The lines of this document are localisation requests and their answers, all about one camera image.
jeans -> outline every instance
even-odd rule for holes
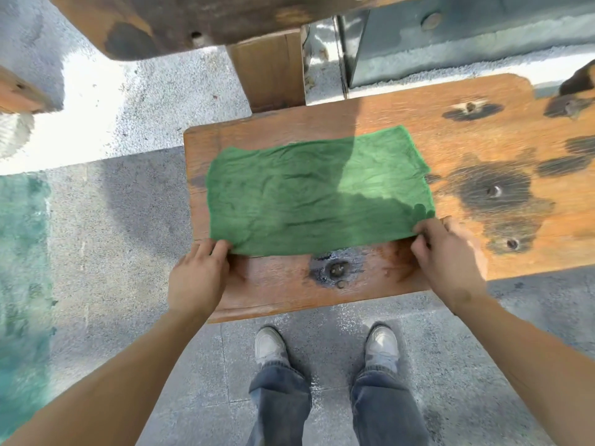
[[[248,446],[301,446],[310,387],[280,361],[267,363],[250,384],[258,408]],[[353,430],[360,446],[426,446],[428,431],[411,393],[382,366],[364,368],[351,389]]]

green cloth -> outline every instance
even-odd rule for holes
[[[224,149],[206,177],[211,238],[252,256],[412,236],[434,216],[430,171],[404,127],[264,150]]]

forearm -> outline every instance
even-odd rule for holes
[[[473,297],[456,314],[559,446],[595,438],[595,362],[502,308]]]
[[[8,446],[133,446],[182,351],[206,321],[168,312],[145,335],[37,412]]]

sneaker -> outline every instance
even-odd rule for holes
[[[285,365],[290,366],[285,342],[273,327],[260,329],[254,341],[254,350],[260,367],[263,367],[268,361],[282,361]]]
[[[397,373],[399,344],[393,331],[378,325],[370,331],[366,341],[366,367],[383,366]]]

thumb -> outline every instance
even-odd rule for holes
[[[430,259],[430,249],[423,235],[417,235],[417,238],[411,244],[411,251],[417,258],[421,267],[424,267]]]

